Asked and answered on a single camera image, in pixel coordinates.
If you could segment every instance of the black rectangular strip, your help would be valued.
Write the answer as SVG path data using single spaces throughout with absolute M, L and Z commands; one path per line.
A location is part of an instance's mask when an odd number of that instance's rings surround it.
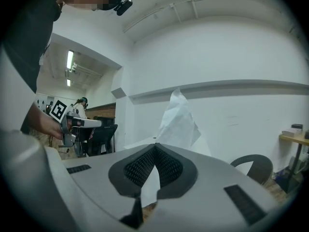
M 77 173 L 80 171 L 84 171 L 91 168 L 89 165 L 84 164 L 84 165 L 80 165 L 80 166 L 76 166 L 76 167 L 72 167 L 72 168 L 67 168 L 69 174 L 73 174 L 73 173 Z
M 238 185 L 224 188 L 249 225 L 265 217 L 266 213 Z

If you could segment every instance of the ceiling light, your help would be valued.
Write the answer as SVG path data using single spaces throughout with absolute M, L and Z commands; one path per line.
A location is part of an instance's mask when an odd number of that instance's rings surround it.
M 68 52 L 68 61 L 67 61 L 67 68 L 71 69 L 72 68 L 72 59 L 73 59 L 73 52 L 69 51 Z

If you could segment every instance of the black shirt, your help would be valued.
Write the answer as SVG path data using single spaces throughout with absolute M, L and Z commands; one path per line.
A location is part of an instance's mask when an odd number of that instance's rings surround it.
M 4 38 L 4 48 L 23 80 L 35 93 L 39 60 L 61 10 L 56 0 L 31 0 L 20 10 Z

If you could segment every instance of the crumpled white paper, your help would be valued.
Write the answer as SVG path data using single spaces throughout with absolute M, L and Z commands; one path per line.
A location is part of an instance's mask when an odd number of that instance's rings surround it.
M 193 120 L 188 104 L 179 88 L 172 93 L 156 137 L 157 143 L 190 149 L 200 137 L 201 133 Z
M 179 88 L 170 97 L 170 103 L 163 114 L 156 142 L 210 156 L 206 140 L 201 137 L 201 133 L 189 111 L 188 100 Z M 142 207 L 157 201 L 156 194 L 159 189 L 159 173 L 157 168 L 154 167 L 141 188 Z

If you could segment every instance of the black and white square marker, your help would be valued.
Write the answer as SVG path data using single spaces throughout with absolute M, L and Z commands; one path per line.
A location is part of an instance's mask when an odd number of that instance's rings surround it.
M 62 103 L 60 100 L 56 102 L 54 105 L 52 111 L 51 111 L 51 116 L 54 117 L 56 120 L 61 122 L 63 115 L 67 109 L 66 104 Z

